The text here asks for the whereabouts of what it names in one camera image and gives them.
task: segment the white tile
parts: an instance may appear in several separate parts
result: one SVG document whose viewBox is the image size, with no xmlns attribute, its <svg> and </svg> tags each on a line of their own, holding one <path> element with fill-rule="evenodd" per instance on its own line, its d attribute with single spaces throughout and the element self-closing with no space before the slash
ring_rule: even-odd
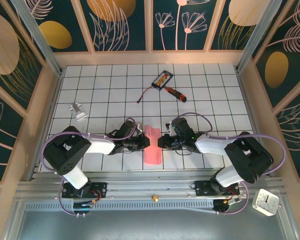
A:
<svg viewBox="0 0 300 240">
<path fill-rule="evenodd" d="M 175 151 L 163 151 L 163 167 L 164 169 L 184 169 L 182 156 L 176 154 Z"/>
<path fill-rule="evenodd" d="M 126 101 L 126 90 L 125 89 L 110 89 L 110 102 L 122 103 Z"/>
<path fill-rule="evenodd" d="M 112 76 L 127 76 L 127 65 L 112 65 Z"/>
<path fill-rule="evenodd" d="M 161 129 L 161 119 L 159 116 L 144 116 L 143 117 L 143 129 L 146 129 L 146 126 L 151 126 L 154 129 Z"/>
<path fill-rule="evenodd" d="M 157 64 L 144 64 L 143 65 L 143 75 L 144 76 L 158 76 L 158 65 Z"/>
<path fill-rule="evenodd" d="M 70 111 L 70 104 L 68 103 L 61 103 L 56 105 L 54 118 L 61 119 L 61 118 L 71 118 L 71 111 Z"/>
<path fill-rule="evenodd" d="M 216 128 L 218 131 L 233 131 L 235 130 L 234 122 L 231 115 L 214 116 Z"/>
<path fill-rule="evenodd" d="M 160 103 L 161 116 L 178 116 L 178 105 L 176 101 L 163 101 Z"/>
<path fill-rule="evenodd" d="M 82 66 L 80 77 L 96 76 L 97 66 Z"/>
<path fill-rule="evenodd" d="M 232 114 L 248 114 L 243 100 L 230 100 L 229 104 Z"/>
<path fill-rule="evenodd" d="M 171 95 L 170 93 L 168 93 L 165 89 L 162 89 L 161 91 L 159 91 L 160 93 L 160 101 L 161 102 L 173 102 L 176 101 L 177 98 L 173 95 Z"/>
<path fill-rule="evenodd" d="M 125 101 L 126 102 L 137 102 L 140 96 L 142 95 L 142 88 L 128 88 L 126 90 Z"/>
<path fill-rule="evenodd" d="M 108 117 L 124 117 L 125 116 L 125 102 L 109 102 Z"/>
<path fill-rule="evenodd" d="M 192 88 L 192 91 L 195 101 L 210 100 L 210 94 L 207 87 L 194 87 Z"/>
<path fill-rule="evenodd" d="M 61 90 L 71 90 L 78 88 L 78 77 L 65 77 L 63 79 Z"/>
<path fill-rule="evenodd" d="M 57 134 L 70 126 L 70 118 L 55 118 L 53 119 L 50 134 Z"/>
<path fill-rule="evenodd" d="M 93 89 L 95 84 L 95 77 L 80 77 L 78 89 Z"/>
<path fill-rule="evenodd" d="M 109 89 L 94 89 L 92 102 L 107 103 L 109 101 Z"/>
<path fill-rule="evenodd" d="M 218 131 L 218 136 L 233 137 L 237 136 L 236 131 Z"/>
<path fill-rule="evenodd" d="M 159 64 L 159 74 L 161 74 L 164 70 L 168 71 L 171 74 L 174 73 L 174 65 L 173 64 Z"/>
<path fill-rule="evenodd" d="M 87 133 L 88 128 L 88 118 L 81 119 L 77 121 L 75 118 L 71 118 L 70 126 L 74 126 L 81 133 Z"/>
<path fill-rule="evenodd" d="M 75 101 L 79 103 L 91 103 L 93 91 L 94 91 L 93 89 L 78 90 L 76 92 Z"/>
<path fill-rule="evenodd" d="M 204 64 L 205 74 L 220 74 L 219 66 L 217 63 Z"/>
<path fill-rule="evenodd" d="M 221 75 L 207 75 L 206 81 L 209 87 L 223 87 L 224 82 L 222 81 Z"/>
<path fill-rule="evenodd" d="M 188 64 L 174 64 L 174 75 L 189 75 Z"/>
<path fill-rule="evenodd" d="M 131 154 L 123 154 L 122 170 L 142 170 L 143 152 L 135 151 Z"/>
<path fill-rule="evenodd" d="M 86 153 L 82 161 L 83 172 L 99 172 L 102 166 L 102 153 Z"/>
<path fill-rule="evenodd" d="M 124 124 L 125 118 L 124 117 L 108 117 L 106 120 L 106 133 L 111 133 L 115 129 L 120 129 L 122 124 Z"/>
<path fill-rule="evenodd" d="M 142 89 L 142 81 L 143 77 L 142 76 L 128 76 L 126 78 L 126 87 L 128 89 Z"/>
<path fill-rule="evenodd" d="M 127 77 L 126 76 L 112 76 L 111 77 L 111 86 L 112 89 L 125 89 L 127 86 Z"/>
<path fill-rule="evenodd" d="M 146 89 L 151 86 L 152 82 L 156 80 L 158 76 L 152 75 L 152 76 L 143 76 L 143 88 Z"/>
<path fill-rule="evenodd" d="M 90 117 L 87 132 L 91 134 L 106 133 L 106 121 L 107 119 L 105 117 Z"/>
<path fill-rule="evenodd" d="M 181 102 L 178 101 L 178 111 L 179 111 L 179 115 L 184 114 L 184 113 L 195 113 L 196 112 L 196 108 L 195 108 L 195 103 L 193 101 L 186 101 L 186 102 Z"/>
<path fill-rule="evenodd" d="M 144 102 L 159 102 L 159 90 L 156 88 L 149 88 L 143 95 L 142 101 Z"/>
<path fill-rule="evenodd" d="M 248 115 L 233 115 L 235 129 L 238 130 L 252 130 Z"/>
<path fill-rule="evenodd" d="M 92 103 L 90 118 L 106 117 L 108 111 L 108 103 Z"/>
<path fill-rule="evenodd" d="M 143 113 L 142 102 L 127 102 L 125 104 L 125 116 L 126 117 L 140 117 Z"/>
<path fill-rule="evenodd" d="M 242 93 L 240 90 L 240 87 L 236 86 L 228 86 L 225 87 L 226 95 L 228 97 L 228 100 L 242 100 L 244 99 L 242 97 Z"/>
<path fill-rule="evenodd" d="M 213 115 L 214 111 L 212 109 L 211 101 L 195 101 L 196 113 L 202 115 Z"/>
<path fill-rule="evenodd" d="M 238 87 L 238 79 L 235 74 L 222 74 L 223 84 L 225 87 Z"/>
<path fill-rule="evenodd" d="M 198 121 L 197 116 L 182 116 L 182 118 L 185 118 L 186 122 L 188 123 L 189 127 L 192 128 L 194 132 L 198 132 Z"/>
<path fill-rule="evenodd" d="M 184 168 L 185 169 L 203 169 L 204 159 L 203 155 L 193 152 L 191 155 L 183 156 Z"/>
<path fill-rule="evenodd" d="M 79 77 L 82 66 L 67 66 L 65 70 L 65 77 Z"/>
<path fill-rule="evenodd" d="M 128 76 L 142 76 L 142 64 L 128 65 Z"/>
<path fill-rule="evenodd" d="M 224 167 L 224 160 L 221 155 L 214 153 L 203 153 L 204 167 L 206 169 L 218 169 Z"/>
<path fill-rule="evenodd" d="M 72 104 L 75 102 L 77 90 L 61 90 L 58 104 Z"/>
<path fill-rule="evenodd" d="M 211 100 L 227 100 L 224 87 L 209 87 Z"/>
<path fill-rule="evenodd" d="M 117 171 L 122 169 L 123 154 L 103 155 L 102 171 Z"/>
<path fill-rule="evenodd" d="M 207 87 L 207 78 L 206 75 L 191 75 L 192 87 Z"/>
<path fill-rule="evenodd" d="M 94 89 L 109 89 L 111 77 L 110 76 L 97 76 L 95 78 Z"/>
<path fill-rule="evenodd" d="M 176 75 L 174 76 L 175 86 L 179 87 L 188 87 L 191 88 L 191 80 L 189 75 Z"/>
<path fill-rule="evenodd" d="M 143 116 L 160 116 L 160 103 L 153 101 L 144 102 Z"/>
<path fill-rule="evenodd" d="M 212 101 L 214 115 L 230 115 L 228 101 Z"/>
<path fill-rule="evenodd" d="M 98 65 L 96 68 L 96 76 L 111 76 L 112 65 Z"/>
<path fill-rule="evenodd" d="M 219 63 L 219 67 L 222 74 L 236 74 L 232 63 Z"/>
<path fill-rule="evenodd" d="M 199 64 L 189 64 L 189 70 L 191 75 L 202 75 L 205 74 L 204 65 Z"/>
</svg>

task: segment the small white object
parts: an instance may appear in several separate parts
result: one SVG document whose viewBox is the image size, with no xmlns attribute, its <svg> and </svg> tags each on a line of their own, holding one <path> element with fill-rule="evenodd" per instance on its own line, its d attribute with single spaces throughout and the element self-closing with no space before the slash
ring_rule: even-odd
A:
<svg viewBox="0 0 300 240">
<path fill-rule="evenodd" d="M 255 193 L 252 201 L 252 207 L 266 216 L 275 215 L 278 206 L 279 197 L 262 188 Z"/>
<path fill-rule="evenodd" d="M 75 188 L 81 189 L 87 182 L 87 176 L 81 171 L 80 167 L 76 165 L 70 172 L 63 175 L 63 177 Z"/>
<path fill-rule="evenodd" d="M 70 111 L 75 120 L 80 121 L 87 117 L 87 112 L 80 102 L 76 102 L 70 105 Z"/>
<path fill-rule="evenodd" d="M 91 143 L 91 146 L 88 148 L 88 150 L 85 152 L 86 154 L 89 153 L 98 153 L 98 154 L 105 154 L 108 155 L 111 153 L 111 151 L 114 149 L 115 144 L 113 141 L 108 139 L 94 139 L 89 138 L 89 142 Z"/>
<path fill-rule="evenodd" d="M 233 165 L 223 168 L 215 176 L 215 179 L 224 188 L 229 187 L 231 184 L 236 184 L 243 181 Z"/>
</svg>

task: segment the small cable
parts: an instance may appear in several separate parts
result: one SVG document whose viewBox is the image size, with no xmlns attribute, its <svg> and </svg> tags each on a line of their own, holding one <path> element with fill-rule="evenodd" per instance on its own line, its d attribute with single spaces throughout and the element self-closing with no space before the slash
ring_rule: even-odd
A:
<svg viewBox="0 0 300 240">
<path fill-rule="evenodd" d="M 136 103 L 140 103 L 141 99 L 144 97 L 144 94 L 146 93 L 146 91 L 148 91 L 148 89 L 152 88 L 152 86 L 148 87 L 142 94 L 141 97 L 138 99 L 138 101 L 136 101 Z"/>
</svg>

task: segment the dark teal wallpaper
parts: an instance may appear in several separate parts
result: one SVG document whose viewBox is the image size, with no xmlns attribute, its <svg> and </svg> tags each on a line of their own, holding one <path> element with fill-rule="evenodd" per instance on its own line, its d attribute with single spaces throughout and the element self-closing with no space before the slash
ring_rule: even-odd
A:
<svg viewBox="0 0 300 240">
<path fill-rule="evenodd" d="M 0 87 L 27 109 L 41 63 L 0 4 Z"/>
<path fill-rule="evenodd" d="M 5 173 L 23 118 L 0 98 L 0 181 Z"/>
<path fill-rule="evenodd" d="M 154 0 L 153 50 L 203 50 L 215 6 L 216 0 Z"/>
<path fill-rule="evenodd" d="M 272 106 L 300 81 L 300 0 L 296 0 L 256 63 Z"/>
<path fill-rule="evenodd" d="M 300 177 L 300 94 L 276 118 Z"/>
<path fill-rule="evenodd" d="M 286 5 L 288 0 L 282 0 L 281 4 L 280 4 L 280 7 L 279 7 L 279 10 L 276 12 L 276 14 L 274 15 L 270 25 L 268 26 L 268 29 L 265 31 L 265 34 L 263 35 L 261 41 L 259 42 L 259 44 L 256 46 L 253 54 L 252 54 L 252 57 L 255 58 L 256 54 L 258 53 L 261 45 L 264 43 L 264 40 L 265 38 L 267 37 L 267 35 L 269 34 L 270 30 L 272 29 L 273 25 L 275 24 L 277 18 L 279 17 L 282 9 L 284 8 L 284 6 Z"/>
<path fill-rule="evenodd" d="M 25 3 L 53 52 L 88 51 L 71 0 L 25 0 Z"/>
<path fill-rule="evenodd" d="M 243 50 L 268 0 L 226 0 L 211 50 Z"/>
<path fill-rule="evenodd" d="M 146 50 L 144 0 L 80 0 L 95 51 Z"/>
</svg>

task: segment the white grid tile floor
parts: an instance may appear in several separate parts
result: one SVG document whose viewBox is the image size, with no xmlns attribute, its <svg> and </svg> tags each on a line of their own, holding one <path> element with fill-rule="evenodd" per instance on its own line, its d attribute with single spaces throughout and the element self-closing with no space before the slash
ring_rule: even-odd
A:
<svg viewBox="0 0 300 240">
<path fill-rule="evenodd" d="M 187 97 L 177 101 L 165 90 L 149 89 L 136 101 L 163 70 L 174 74 L 167 86 Z M 78 101 L 88 118 L 76 121 L 69 110 Z M 232 64 L 135 64 L 68 66 L 51 120 L 49 136 L 72 125 L 83 133 L 102 135 L 118 129 L 125 118 L 133 117 L 143 126 L 167 132 L 166 123 L 186 112 L 205 115 L 212 123 L 212 135 L 234 136 L 252 133 L 252 126 Z M 195 131 L 206 131 L 209 124 L 197 116 L 185 117 Z M 103 155 L 87 153 L 78 163 L 84 172 L 210 169 L 231 165 L 229 158 L 205 153 L 183 156 L 162 151 L 162 164 L 144 164 L 144 151 Z"/>
</svg>

